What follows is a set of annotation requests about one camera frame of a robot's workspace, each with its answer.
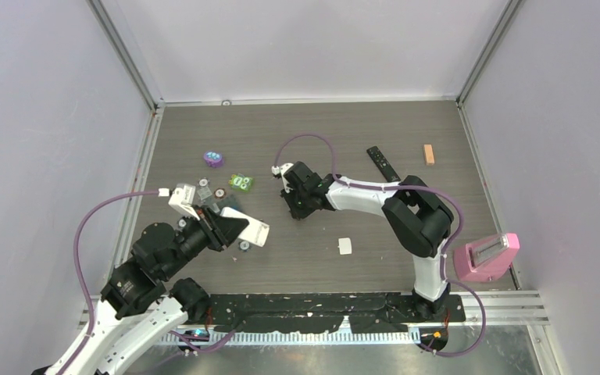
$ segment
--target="green toy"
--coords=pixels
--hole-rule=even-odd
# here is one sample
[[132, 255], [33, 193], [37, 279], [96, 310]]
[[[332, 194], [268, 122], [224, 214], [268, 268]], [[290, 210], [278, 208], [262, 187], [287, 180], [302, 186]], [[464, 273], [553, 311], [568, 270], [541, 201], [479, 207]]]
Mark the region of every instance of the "green toy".
[[231, 180], [229, 181], [229, 185], [231, 185], [233, 189], [241, 191], [250, 191], [253, 184], [253, 177], [246, 177], [241, 174], [231, 175]]

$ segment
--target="purple toy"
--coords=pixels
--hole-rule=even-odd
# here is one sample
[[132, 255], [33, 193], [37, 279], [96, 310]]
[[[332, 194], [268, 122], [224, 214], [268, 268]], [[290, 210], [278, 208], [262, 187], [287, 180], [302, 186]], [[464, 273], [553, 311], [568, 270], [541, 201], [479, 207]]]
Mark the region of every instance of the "purple toy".
[[222, 154], [214, 151], [208, 151], [207, 153], [203, 154], [203, 160], [212, 168], [219, 168], [224, 165], [224, 158], [222, 157]]

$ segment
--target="metal sheet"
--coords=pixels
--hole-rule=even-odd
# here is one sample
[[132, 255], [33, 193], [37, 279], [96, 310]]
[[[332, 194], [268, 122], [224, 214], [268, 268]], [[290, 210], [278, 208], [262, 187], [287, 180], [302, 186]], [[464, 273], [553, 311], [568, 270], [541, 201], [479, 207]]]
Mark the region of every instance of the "metal sheet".
[[[478, 334], [476, 327], [450, 328], [445, 351], [463, 350]], [[146, 371], [174, 355], [176, 349], [154, 348], [142, 356], [128, 373]], [[526, 327], [489, 327], [482, 344], [469, 355], [455, 359], [434, 357], [415, 345], [331, 345], [292, 347], [226, 347], [194, 357], [177, 355], [151, 375], [203, 374], [357, 374], [459, 375], [541, 373]]]

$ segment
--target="wooden block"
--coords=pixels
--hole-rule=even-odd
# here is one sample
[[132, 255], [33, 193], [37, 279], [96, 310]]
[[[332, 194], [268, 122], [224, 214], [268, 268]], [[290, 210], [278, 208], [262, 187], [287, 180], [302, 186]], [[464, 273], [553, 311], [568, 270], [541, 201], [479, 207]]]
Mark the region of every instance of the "wooden block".
[[428, 166], [433, 166], [436, 163], [434, 159], [434, 148], [431, 145], [424, 145], [424, 162]]

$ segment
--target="pink toaster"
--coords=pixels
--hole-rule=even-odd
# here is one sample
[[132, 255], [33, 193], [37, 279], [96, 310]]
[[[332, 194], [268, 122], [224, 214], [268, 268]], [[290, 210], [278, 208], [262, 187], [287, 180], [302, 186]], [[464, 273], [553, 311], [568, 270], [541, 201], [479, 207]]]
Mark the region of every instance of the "pink toaster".
[[461, 281], [486, 283], [505, 274], [519, 251], [514, 233], [496, 234], [471, 242], [454, 251], [454, 268]]

